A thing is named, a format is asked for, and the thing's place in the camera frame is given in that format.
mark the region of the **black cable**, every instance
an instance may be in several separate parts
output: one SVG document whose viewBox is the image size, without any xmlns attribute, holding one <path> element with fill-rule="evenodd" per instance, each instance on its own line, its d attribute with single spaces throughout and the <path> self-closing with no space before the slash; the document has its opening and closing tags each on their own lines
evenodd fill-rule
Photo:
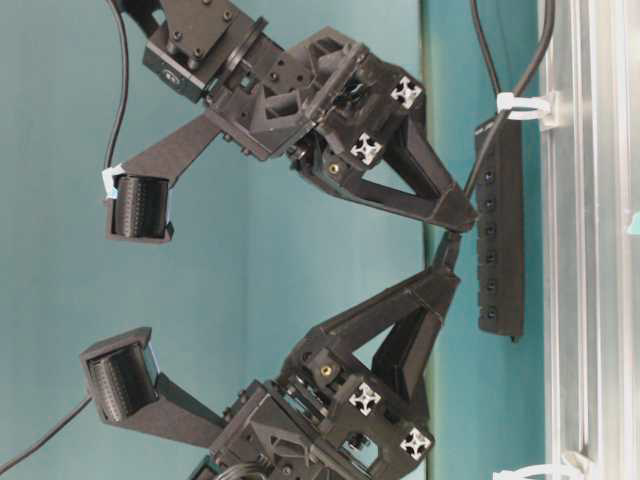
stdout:
<svg viewBox="0 0 640 480">
<path fill-rule="evenodd" d="M 124 27 L 124 20 L 122 14 L 115 4 L 115 0 L 107 0 L 107 4 L 111 8 L 113 18 L 116 21 L 118 27 L 118 36 L 120 37 L 120 54 L 122 55 L 122 86 L 120 91 L 120 104 L 118 105 L 118 112 L 116 114 L 116 120 L 111 130 L 111 136 L 109 137 L 109 144 L 107 146 L 107 154 L 104 160 L 104 168 L 110 168 L 113 164 L 113 154 L 118 142 L 118 136 L 120 135 L 120 129 L 122 128 L 122 122 L 124 121 L 124 115 L 127 110 L 127 101 L 129 99 L 129 42 L 127 40 L 127 31 Z"/>
<path fill-rule="evenodd" d="M 544 12 L 544 27 L 542 29 L 542 36 L 540 38 L 540 43 L 538 44 L 538 48 L 533 56 L 533 60 L 527 67 L 524 75 L 516 85 L 513 90 L 513 94 L 516 97 L 521 96 L 524 91 L 527 89 L 531 80 L 533 80 L 534 75 L 536 74 L 542 60 L 547 54 L 547 50 L 549 50 L 549 44 L 551 43 L 551 38 L 553 37 L 553 30 L 555 27 L 555 19 L 556 19 L 556 2 L 555 0 L 546 0 L 545 1 L 545 12 Z M 476 184 L 478 182 L 478 176 L 480 175 L 480 171 L 484 166 L 484 162 L 487 158 L 493 143 L 495 142 L 500 130 L 504 126 L 504 122 L 509 117 L 510 111 L 502 111 L 496 117 L 496 120 L 493 123 L 493 127 L 487 134 L 487 137 L 482 144 L 482 148 L 480 149 L 480 153 L 473 165 L 473 169 L 471 170 L 471 174 L 469 175 L 469 179 L 467 180 L 467 184 L 464 187 L 464 193 L 467 198 L 471 199 L 473 195 L 473 191 L 475 190 Z"/>
<path fill-rule="evenodd" d="M 38 450 L 40 450 L 49 440 L 51 440 L 58 432 L 60 432 L 60 430 L 66 427 L 67 424 L 71 422 L 71 420 L 76 418 L 80 414 L 80 412 L 82 412 L 86 408 L 86 406 L 89 405 L 90 403 L 91 403 L 91 396 L 87 395 L 84 398 L 84 400 L 82 400 L 82 403 L 80 403 L 80 405 L 78 405 L 66 417 L 60 420 L 51 430 L 49 430 L 45 434 L 44 437 L 42 437 L 40 440 L 38 440 L 36 443 L 34 443 L 31 447 L 29 447 L 27 450 L 25 450 L 23 453 L 21 453 L 17 457 L 9 460 L 4 465 L 0 466 L 0 475 L 4 475 L 6 472 L 11 470 L 17 464 L 19 464 L 23 460 L 26 460 L 28 457 L 30 457 L 31 455 L 36 453 Z"/>
<path fill-rule="evenodd" d="M 473 27 L 476 30 L 478 36 L 478 43 L 480 43 L 480 50 L 482 50 L 482 57 L 484 58 L 484 64 L 487 66 L 489 73 L 489 80 L 491 80 L 491 87 L 493 93 L 497 97 L 502 89 L 500 88 L 500 79 L 498 78 L 498 72 L 496 71 L 496 65 L 493 62 L 493 56 L 491 55 L 491 49 L 487 42 L 487 37 L 484 34 L 482 28 L 482 21 L 480 20 L 480 12 L 478 12 L 478 0 L 471 0 L 471 17 L 473 18 Z"/>
</svg>

